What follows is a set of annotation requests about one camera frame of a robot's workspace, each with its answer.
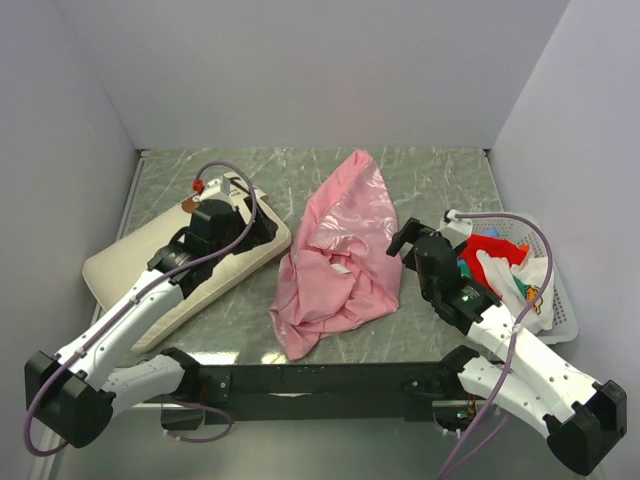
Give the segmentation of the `pink pillowcase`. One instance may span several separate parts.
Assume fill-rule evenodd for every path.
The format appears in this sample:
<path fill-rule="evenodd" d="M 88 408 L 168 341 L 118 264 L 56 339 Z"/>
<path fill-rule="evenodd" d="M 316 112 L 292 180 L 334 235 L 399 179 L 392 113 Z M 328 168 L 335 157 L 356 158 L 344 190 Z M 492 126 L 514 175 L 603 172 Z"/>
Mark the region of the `pink pillowcase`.
<path fill-rule="evenodd" d="M 402 265 L 386 252 L 397 231 L 379 165 L 354 151 L 308 200 L 279 264 L 269 314 L 288 360 L 398 310 Z"/>

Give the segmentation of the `cream pillow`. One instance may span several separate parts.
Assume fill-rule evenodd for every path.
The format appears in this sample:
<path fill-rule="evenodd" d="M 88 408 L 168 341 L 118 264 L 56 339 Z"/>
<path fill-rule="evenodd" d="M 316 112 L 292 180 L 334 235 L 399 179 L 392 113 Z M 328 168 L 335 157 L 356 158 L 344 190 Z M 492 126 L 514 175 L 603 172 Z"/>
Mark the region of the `cream pillow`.
<path fill-rule="evenodd" d="M 224 176 L 231 182 L 231 205 L 239 208 L 247 223 L 239 238 L 227 247 L 189 248 L 191 214 L 199 206 L 192 195 L 85 261 L 83 278 L 105 311 L 127 296 L 144 271 L 156 268 L 162 273 L 177 273 L 174 279 L 185 299 L 146 330 L 133 345 L 133 352 L 151 350 L 190 317 L 290 246 L 290 230 L 266 204 L 265 193 L 257 187 L 248 187 L 236 173 L 227 172 Z M 274 240 L 254 238 L 258 206 L 278 225 Z"/>

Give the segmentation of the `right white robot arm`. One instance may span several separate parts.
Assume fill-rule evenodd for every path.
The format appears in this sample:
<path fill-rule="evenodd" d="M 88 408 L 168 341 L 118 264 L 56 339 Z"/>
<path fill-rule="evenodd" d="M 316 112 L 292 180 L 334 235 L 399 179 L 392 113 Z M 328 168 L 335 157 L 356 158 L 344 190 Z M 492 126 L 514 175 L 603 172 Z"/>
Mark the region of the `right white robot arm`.
<path fill-rule="evenodd" d="M 438 316 L 501 360 L 494 365 L 476 351 L 458 348 L 439 374 L 444 395 L 483 397 L 483 419 L 497 406 L 534 428 L 572 472 L 588 476 L 627 432 L 627 393 L 615 381 L 600 382 L 556 354 L 523 326 L 492 292 L 460 273 L 457 260 L 472 233 L 475 215 L 449 210 L 439 229 L 410 218 L 386 252 L 405 244 L 405 267 L 416 272 L 421 295 Z"/>

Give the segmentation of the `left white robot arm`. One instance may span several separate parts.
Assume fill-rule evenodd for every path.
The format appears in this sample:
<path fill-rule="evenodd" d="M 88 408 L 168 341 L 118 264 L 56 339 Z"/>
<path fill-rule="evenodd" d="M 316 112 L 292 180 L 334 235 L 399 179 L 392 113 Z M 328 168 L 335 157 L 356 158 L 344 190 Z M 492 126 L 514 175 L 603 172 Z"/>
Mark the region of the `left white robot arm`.
<path fill-rule="evenodd" d="M 121 411 L 157 396 L 198 408 L 201 365 L 177 348 L 124 370 L 116 362 L 161 317 L 214 277 L 220 263 L 274 239 L 254 198 L 242 217 L 227 200 L 200 201 L 189 225 L 178 230 L 148 262 L 138 281 L 103 317 L 54 355 L 36 352 L 26 363 L 23 441 L 38 420 L 76 448 L 93 442 Z"/>

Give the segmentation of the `white printed cloth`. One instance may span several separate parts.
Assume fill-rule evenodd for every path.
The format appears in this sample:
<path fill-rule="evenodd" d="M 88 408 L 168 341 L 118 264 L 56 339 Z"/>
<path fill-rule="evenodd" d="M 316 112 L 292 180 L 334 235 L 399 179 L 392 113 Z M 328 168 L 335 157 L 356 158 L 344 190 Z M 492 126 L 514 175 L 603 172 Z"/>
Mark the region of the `white printed cloth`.
<path fill-rule="evenodd" d="M 516 317 L 539 292 L 548 269 L 547 257 L 534 257 L 528 253 L 520 265 L 508 265 L 505 258 L 492 258 L 484 251 L 477 253 L 489 288 Z M 553 323 L 553 278 L 551 273 L 546 289 L 521 324 L 537 334 L 549 330 Z"/>

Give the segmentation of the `red cloth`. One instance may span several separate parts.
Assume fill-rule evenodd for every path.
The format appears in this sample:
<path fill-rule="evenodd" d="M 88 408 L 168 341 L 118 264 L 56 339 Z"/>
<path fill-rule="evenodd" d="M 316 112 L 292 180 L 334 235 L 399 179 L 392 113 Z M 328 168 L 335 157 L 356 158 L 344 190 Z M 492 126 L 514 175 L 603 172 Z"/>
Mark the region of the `red cloth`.
<path fill-rule="evenodd" d="M 458 259 L 467 264 L 474 280 L 487 286 L 484 270 L 477 259 L 479 251 L 484 251 L 492 258 L 505 258 L 508 261 L 508 265 L 512 266 L 520 265 L 525 260 L 529 253 L 529 247 L 517 246 L 501 238 L 472 234 L 466 241 L 466 247 L 460 253 Z"/>

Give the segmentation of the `white plastic basket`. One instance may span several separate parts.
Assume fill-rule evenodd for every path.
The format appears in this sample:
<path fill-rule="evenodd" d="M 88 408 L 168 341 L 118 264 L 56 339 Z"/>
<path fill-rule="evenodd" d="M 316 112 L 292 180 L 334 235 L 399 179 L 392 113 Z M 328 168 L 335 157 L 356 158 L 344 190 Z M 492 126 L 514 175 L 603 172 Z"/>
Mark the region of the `white plastic basket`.
<path fill-rule="evenodd" d="M 501 212 L 483 212 L 482 218 L 472 219 L 473 233 L 483 234 L 489 229 L 494 229 L 500 239 L 511 243 L 530 247 L 530 255 L 544 257 L 547 255 L 544 242 L 536 230 L 528 225 L 534 224 L 542 230 L 539 222 L 531 215 L 525 213 L 508 213 L 505 217 Z M 560 275 L 556 260 L 553 260 L 553 323 L 549 330 L 540 330 L 537 337 L 547 345 L 559 345 L 571 342 L 578 337 L 579 325 L 571 306 L 565 285 Z"/>

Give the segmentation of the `black base bar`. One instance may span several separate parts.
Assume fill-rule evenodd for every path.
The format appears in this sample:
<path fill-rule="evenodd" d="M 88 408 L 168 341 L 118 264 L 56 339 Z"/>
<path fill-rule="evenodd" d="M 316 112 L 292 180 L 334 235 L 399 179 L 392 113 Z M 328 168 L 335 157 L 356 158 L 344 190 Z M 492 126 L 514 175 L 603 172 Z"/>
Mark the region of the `black base bar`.
<path fill-rule="evenodd" d="M 153 399 L 202 402 L 236 421 L 431 421 L 435 401 L 467 398 L 458 374 L 479 356 L 459 346 L 438 362 L 205 365 L 188 387 Z"/>

